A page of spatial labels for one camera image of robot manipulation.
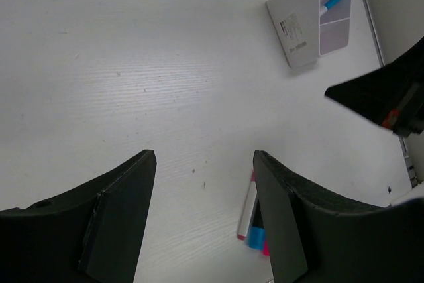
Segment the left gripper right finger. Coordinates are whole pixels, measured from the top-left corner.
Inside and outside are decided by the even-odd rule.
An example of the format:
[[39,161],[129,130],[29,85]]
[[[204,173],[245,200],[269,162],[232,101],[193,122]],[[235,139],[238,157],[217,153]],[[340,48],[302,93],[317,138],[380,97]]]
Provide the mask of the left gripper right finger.
[[276,282],[422,282],[423,200],[378,207],[332,192],[263,150],[253,158]]

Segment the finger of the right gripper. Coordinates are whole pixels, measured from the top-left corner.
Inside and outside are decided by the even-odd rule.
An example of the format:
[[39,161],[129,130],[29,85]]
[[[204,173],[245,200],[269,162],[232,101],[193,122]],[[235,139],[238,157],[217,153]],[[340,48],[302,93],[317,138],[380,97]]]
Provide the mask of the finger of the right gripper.
[[393,62],[327,88],[325,97],[401,137],[423,132],[423,40]]

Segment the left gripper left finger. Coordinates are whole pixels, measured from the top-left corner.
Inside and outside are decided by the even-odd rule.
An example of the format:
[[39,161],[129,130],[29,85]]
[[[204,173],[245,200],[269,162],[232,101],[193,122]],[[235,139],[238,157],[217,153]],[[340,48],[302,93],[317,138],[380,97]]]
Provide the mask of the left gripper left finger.
[[2,282],[132,282],[156,156],[120,166],[25,209],[1,212]]

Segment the black marker pink cap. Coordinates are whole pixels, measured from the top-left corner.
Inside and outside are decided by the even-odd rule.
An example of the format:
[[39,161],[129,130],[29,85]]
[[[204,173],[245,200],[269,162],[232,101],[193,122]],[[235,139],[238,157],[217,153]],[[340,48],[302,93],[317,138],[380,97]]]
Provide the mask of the black marker pink cap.
[[269,256],[270,255],[267,240],[264,241],[264,246],[263,246],[263,249],[262,249],[262,254],[264,256]]

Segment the black marker blue cap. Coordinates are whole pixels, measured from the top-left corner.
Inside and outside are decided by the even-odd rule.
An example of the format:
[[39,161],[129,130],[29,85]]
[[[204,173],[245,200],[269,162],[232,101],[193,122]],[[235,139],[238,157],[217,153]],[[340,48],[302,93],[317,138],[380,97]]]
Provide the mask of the black marker blue cap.
[[266,240],[262,212],[260,205],[257,204],[254,218],[248,234],[248,246],[252,249],[262,251]]

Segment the thin pink capped pen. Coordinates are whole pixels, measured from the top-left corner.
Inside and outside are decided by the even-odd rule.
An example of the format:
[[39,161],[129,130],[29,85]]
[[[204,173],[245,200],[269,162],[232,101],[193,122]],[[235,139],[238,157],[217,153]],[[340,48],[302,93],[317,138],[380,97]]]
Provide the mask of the thin pink capped pen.
[[256,174],[252,172],[248,193],[237,229],[237,238],[244,241],[248,237],[251,221],[254,216],[257,201]]

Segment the thin blue capped pen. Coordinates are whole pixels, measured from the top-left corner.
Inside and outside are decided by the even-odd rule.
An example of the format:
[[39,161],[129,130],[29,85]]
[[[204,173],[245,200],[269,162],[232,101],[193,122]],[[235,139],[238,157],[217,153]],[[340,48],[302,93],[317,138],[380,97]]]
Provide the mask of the thin blue capped pen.
[[327,0],[320,6],[319,16],[322,17],[329,9],[333,8],[340,0]]

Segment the white divided container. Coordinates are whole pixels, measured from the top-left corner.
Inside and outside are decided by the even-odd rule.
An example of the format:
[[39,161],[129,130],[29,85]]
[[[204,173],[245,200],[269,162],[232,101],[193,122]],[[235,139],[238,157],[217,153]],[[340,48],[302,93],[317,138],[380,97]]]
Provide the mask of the white divided container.
[[322,17],[327,0],[267,0],[280,43],[292,68],[316,62],[349,42],[352,0],[340,0]]

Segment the right aluminium rail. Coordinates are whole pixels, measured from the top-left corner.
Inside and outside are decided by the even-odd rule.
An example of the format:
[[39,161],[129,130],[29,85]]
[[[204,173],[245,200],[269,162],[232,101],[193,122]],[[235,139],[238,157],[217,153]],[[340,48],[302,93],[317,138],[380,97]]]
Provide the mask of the right aluminium rail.
[[423,180],[423,0],[365,2],[383,64],[375,85],[385,89],[379,122],[405,139]]

